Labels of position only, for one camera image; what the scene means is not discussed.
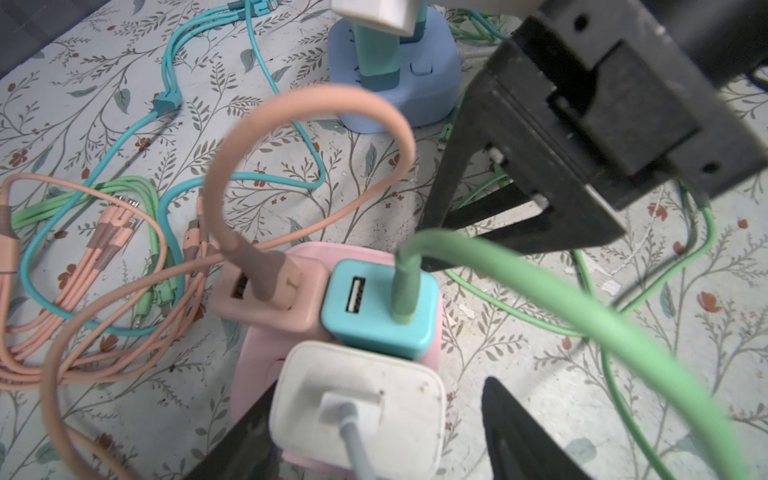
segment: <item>screw hole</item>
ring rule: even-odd
[[[717,172],[719,169],[720,169],[720,165],[715,164],[713,162],[713,163],[709,163],[709,164],[704,165],[701,168],[701,171],[703,171],[705,174],[710,174],[711,175],[711,174]]]
[[[589,15],[582,13],[574,20],[574,28],[576,31],[584,31],[589,25]]]

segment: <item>pink power strip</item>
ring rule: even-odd
[[[348,258],[363,262],[379,263],[381,265],[395,264],[395,257],[391,253],[342,245],[341,243],[305,242],[296,245],[288,250],[287,253],[319,260],[323,262],[328,271],[333,271],[338,262]],[[438,305],[437,318],[435,319],[435,341],[432,342],[424,358],[418,360],[418,363],[428,366],[436,372],[440,370],[442,312],[441,298]],[[235,377],[232,383],[231,405],[233,420],[235,422],[240,420],[248,409],[264,394],[266,389],[277,380],[277,377],[280,376],[280,370],[283,368],[285,358],[294,346],[304,340],[325,339],[291,335],[285,332],[251,326],[245,335],[243,349],[240,351],[240,359],[237,361]],[[352,473],[344,468],[316,462],[291,452],[283,452],[283,460],[317,472],[343,473],[347,475]]]

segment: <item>leaf pattern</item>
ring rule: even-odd
[[[197,0],[115,0],[10,72],[0,85],[0,177],[38,172],[81,183],[126,128],[149,112],[153,95],[163,91],[158,62],[170,36],[209,7]],[[446,16],[457,26],[468,22],[460,11],[449,9]],[[327,0],[313,0],[281,2],[275,12],[253,20],[265,62],[281,88],[329,80],[327,35],[337,18]],[[502,17],[500,26],[507,21]],[[481,64],[467,63],[465,74],[472,76]],[[178,115],[164,116],[138,131],[100,180],[115,174],[138,175],[163,194],[172,185],[204,175],[232,126],[273,96],[260,69],[252,71],[256,59],[243,22],[191,39],[174,66],[184,89]],[[62,101],[43,103],[42,98]],[[737,80],[723,90],[722,98],[755,134],[768,139],[768,94]],[[224,201],[225,214],[254,243],[328,217],[398,164],[397,146],[388,135],[356,134],[330,115],[302,123],[320,152],[327,181],[312,192],[267,182],[233,182]],[[442,124],[436,124],[414,130],[419,160],[405,181],[296,244],[332,241],[394,251],[412,234],[434,182],[441,129]],[[302,181],[314,181],[318,174],[291,125],[262,139],[240,169]],[[488,176],[488,164],[477,156],[456,199]],[[64,192],[29,182],[14,190],[12,201],[18,209]],[[182,225],[195,218],[196,197],[193,190],[171,205],[171,225],[178,236]],[[710,255],[669,279],[657,296],[627,318],[705,382],[732,419],[741,444],[750,445],[744,454],[755,478],[768,468],[759,454],[768,451],[768,301],[762,294],[768,288],[765,199],[761,174],[715,200],[720,230]],[[65,286],[75,268],[71,252],[88,242],[100,209],[93,204],[71,224],[53,230],[58,240],[51,235],[36,258],[36,269],[55,273],[35,276],[41,292],[54,296]],[[703,225],[690,219],[689,210],[668,184],[619,213],[627,235],[585,252],[597,267],[594,279],[602,286],[604,303],[626,300],[622,296],[632,286],[647,284],[656,278],[658,268],[696,248],[689,239],[693,232],[701,239]],[[494,221],[505,223],[504,214]],[[487,220],[466,233],[476,235],[494,225]],[[34,232],[30,226],[17,233],[25,243]],[[144,249],[140,238],[131,241],[121,253],[124,266],[110,266],[89,293],[90,299],[143,276],[150,256]],[[567,254],[531,256],[528,261],[578,283]],[[456,272],[528,315],[561,324],[489,278],[467,269]],[[209,288],[215,275],[214,269]],[[445,301],[439,339],[441,376],[449,392],[439,478],[489,478],[479,401],[482,382],[490,375],[518,397],[592,478],[654,477],[607,396],[599,346],[517,321],[442,274],[437,277]],[[21,290],[12,298],[12,325],[38,315],[39,307]],[[142,478],[184,478],[232,426],[230,390],[247,327],[219,319],[210,309],[200,309],[196,320],[186,336],[135,381],[64,389],[68,421],[86,425],[84,431],[91,432],[92,439]],[[104,334],[89,353],[131,348],[131,342]],[[30,365],[38,365],[42,358],[30,360]],[[666,400],[619,362],[614,368],[635,421],[673,473],[678,478],[694,474],[714,478],[703,448]],[[45,434],[37,393],[3,392],[2,397],[2,477],[70,478]],[[288,464],[281,465],[280,477],[343,478]]]

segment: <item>cable strain relief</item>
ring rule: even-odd
[[[10,205],[0,205],[0,236],[18,240],[18,236],[11,224],[12,216]]]
[[[422,285],[421,255],[395,254],[395,278],[392,279],[392,318],[401,325],[413,321]]]
[[[181,108],[181,102],[181,93],[177,91],[164,91],[152,101],[152,111],[157,112],[158,116],[162,116]]]
[[[104,251],[101,252],[101,255],[98,257],[98,260],[96,260],[96,263],[94,263],[94,270],[98,270],[100,272],[103,272],[104,269],[107,268],[107,265],[112,261],[115,255],[120,251],[120,247],[117,245],[108,245],[107,248],[104,249]]]
[[[99,240],[104,236],[104,231],[107,229],[108,224],[109,223],[107,222],[99,222],[96,224],[93,235],[91,235],[91,239],[88,241],[88,244],[85,245],[85,248],[90,248],[92,250],[96,248]]]
[[[224,257],[237,265],[251,280],[251,290],[257,300],[270,303],[279,310],[293,305],[301,281],[301,269],[283,252],[264,252],[237,235],[237,248],[222,250]]]

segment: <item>usb port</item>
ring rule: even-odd
[[[352,288],[349,289],[349,300],[346,302],[346,311],[349,313],[360,313],[360,303],[362,302],[362,291],[366,288],[366,279],[361,276],[352,278]]]
[[[248,284],[248,277],[245,276],[245,273],[240,273],[240,278],[237,279],[237,282],[235,283],[235,287],[232,289],[232,298],[242,300],[243,294],[245,293],[245,286],[247,284]]]

